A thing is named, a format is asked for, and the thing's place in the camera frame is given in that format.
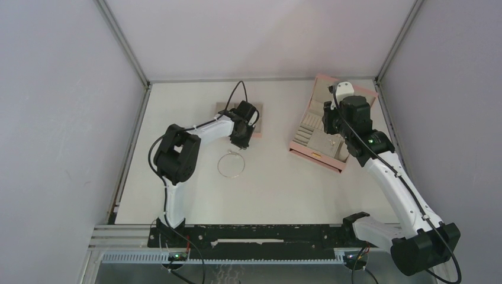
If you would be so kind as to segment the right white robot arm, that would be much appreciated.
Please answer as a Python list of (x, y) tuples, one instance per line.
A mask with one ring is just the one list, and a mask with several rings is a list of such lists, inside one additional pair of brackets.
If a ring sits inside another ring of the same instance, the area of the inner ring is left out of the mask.
[(363, 96), (347, 96), (323, 104), (324, 131), (340, 134), (348, 152), (376, 181), (398, 217), (399, 228), (377, 221), (366, 212), (343, 219), (342, 238), (349, 246), (362, 241), (375, 245), (392, 257), (399, 271), (412, 276), (427, 272), (438, 281), (448, 280), (433, 268), (449, 260), (462, 274), (453, 251), (461, 233), (455, 223), (445, 224), (420, 196), (395, 151), (391, 140), (373, 128), (371, 107)]

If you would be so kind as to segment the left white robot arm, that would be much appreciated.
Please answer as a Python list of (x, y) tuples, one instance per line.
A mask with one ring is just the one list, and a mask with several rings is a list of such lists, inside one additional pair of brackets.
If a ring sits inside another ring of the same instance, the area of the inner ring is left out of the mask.
[(164, 135), (151, 146), (148, 161), (165, 187), (164, 212), (160, 221), (166, 225), (162, 239), (172, 247), (181, 245), (185, 231), (183, 190), (194, 174), (200, 148), (223, 137), (239, 149), (249, 147), (260, 118), (259, 110), (246, 101), (236, 108), (224, 109), (210, 121), (189, 128), (168, 126)]

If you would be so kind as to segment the pink jewelry box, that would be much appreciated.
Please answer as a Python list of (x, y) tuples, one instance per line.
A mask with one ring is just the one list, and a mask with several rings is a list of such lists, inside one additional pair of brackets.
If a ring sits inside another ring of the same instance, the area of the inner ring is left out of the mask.
[(373, 105), (378, 97), (373, 88), (318, 74), (300, 124), (289, 143), (289, 152), (335, 172), (342, 172), (346, 167), (349, 152), (344, 135), (337, 132), (337, 127), (343, 120), (340, 119), (335, 103), (340, 103), (345, 96), (334, 99), (336, 87), (348, 89), (349, 95), (364, 96), (370, 105)]

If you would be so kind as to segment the pink compartment tray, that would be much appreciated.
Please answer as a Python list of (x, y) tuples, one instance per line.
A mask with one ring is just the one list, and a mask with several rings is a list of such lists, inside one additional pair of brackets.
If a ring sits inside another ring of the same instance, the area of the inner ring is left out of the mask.
[(240, 103), (217, 102), (215, 105), (216, 116), (223, 114), (234, 122), (231, 132), (232, 138), (261, 138), (263, 104), (241, 101)]

